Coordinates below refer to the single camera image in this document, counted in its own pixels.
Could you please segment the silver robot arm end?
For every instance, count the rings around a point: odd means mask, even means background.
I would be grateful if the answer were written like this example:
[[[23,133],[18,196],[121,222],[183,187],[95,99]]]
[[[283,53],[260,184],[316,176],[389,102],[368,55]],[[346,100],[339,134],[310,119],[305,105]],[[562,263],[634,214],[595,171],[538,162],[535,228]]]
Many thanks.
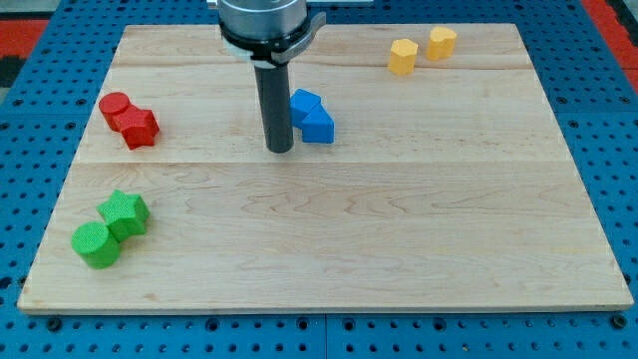
[[[287,65],[312,43],[327,15],[305,0],[217,0],[218,25],[229,53],[261,69]]]

